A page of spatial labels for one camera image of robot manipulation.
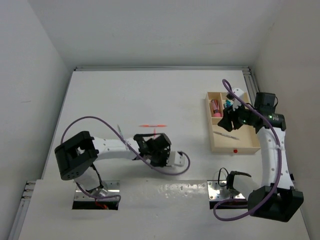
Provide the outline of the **pink eraser roll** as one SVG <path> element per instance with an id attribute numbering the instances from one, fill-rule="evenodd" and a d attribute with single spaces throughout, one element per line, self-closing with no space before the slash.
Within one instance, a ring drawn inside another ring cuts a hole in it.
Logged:
<path id="1" fill-rule="evenodd" d="M 221 114 L 221 111 L 220 111 L 220 106 L 219 106 L 218 100 L 217 99 L 212 99 L 210 101 L 210 105 L 211 105 L 211 108 L 212 108 L 212 116 L 215 117 L 215 118 L 221 118 L 222 114 Z"/>

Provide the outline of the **teal capped white marker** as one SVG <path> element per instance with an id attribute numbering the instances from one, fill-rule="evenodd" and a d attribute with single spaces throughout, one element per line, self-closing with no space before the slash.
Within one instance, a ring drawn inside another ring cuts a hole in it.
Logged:
<path id="1" fill-rule="evenodd" d="M 228 107 L 230 107 L 230 106 L 232 106 L 232 105 L 233 105 L 233 102 L 232 102 L 232 101 L 230 101 L 230 100 L 228 100 L 228 99 L 225 101 L 225 104 L 224 104 L 225 107 L 228 108 Z"/>

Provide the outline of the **orange highlighter pen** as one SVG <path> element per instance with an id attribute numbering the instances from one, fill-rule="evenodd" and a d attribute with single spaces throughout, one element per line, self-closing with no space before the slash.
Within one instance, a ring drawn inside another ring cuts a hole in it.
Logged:
<path id="1" fill-rule="evenodd" d="M 141 124 L 140 128 L 166 128 L 166 124 Z"/>

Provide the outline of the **clear green pen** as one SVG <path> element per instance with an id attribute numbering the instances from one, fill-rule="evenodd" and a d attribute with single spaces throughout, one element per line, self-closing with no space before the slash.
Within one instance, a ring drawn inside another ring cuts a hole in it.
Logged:
<path id="1" fill-rule="evenodd" d="M 119 133 L 119 135 L 121 136 L 121 138 L 122 138 L 123 140 L 125 140 L 124 135 L 123 135 L 122 130 L 121 130 L 121 127 L 120 127 L 118 124 L 117 124 L 117 129 L 118 129 L 118 133 Z"/>

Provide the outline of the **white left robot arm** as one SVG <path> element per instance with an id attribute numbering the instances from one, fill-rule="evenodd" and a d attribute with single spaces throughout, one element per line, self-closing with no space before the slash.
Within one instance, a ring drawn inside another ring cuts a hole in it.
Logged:
<path id="1" fill-rule="evenodd" d="M 68 126 L 54 150 L 60 178 L 63 181 L 74 181 L 78 189 L 89 198 L 111 198 L 95 166 L 97 161 L 139 161 L 165 176 L 182 175 L 191 166 L 191 159 L 184 151 L 171 149 L 172 142 L 165 133 L 138 133 L 124 138 L 120 128 L 114 129 L 97 116 L 90 116 L 90 119 L 107 126 L 117 138 L 100 138 L 83 130 L 65 139 L 70 129 Z"/>

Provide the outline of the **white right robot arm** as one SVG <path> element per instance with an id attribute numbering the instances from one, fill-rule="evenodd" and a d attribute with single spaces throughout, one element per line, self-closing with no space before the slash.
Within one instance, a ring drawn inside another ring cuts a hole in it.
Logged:
<path id="1" fill-rule="evenodd" d="M 285 117 L 276 113 L 275 94 L 257 93 L 253 106 L 246 103 L 243 96 L 236 90 L 227 94 L 233 104 L 224 109 L 218 125 L 228 132 L 243 125 L 254 128 L 260 144 L 262 181 L 256 185 L 250 174 L 231 171 L 226 178 L 226 188 L 245 197 L 250 216 L 286 223 L 304 202 L 304 195 L 295 189 L 288 170 Z"/>

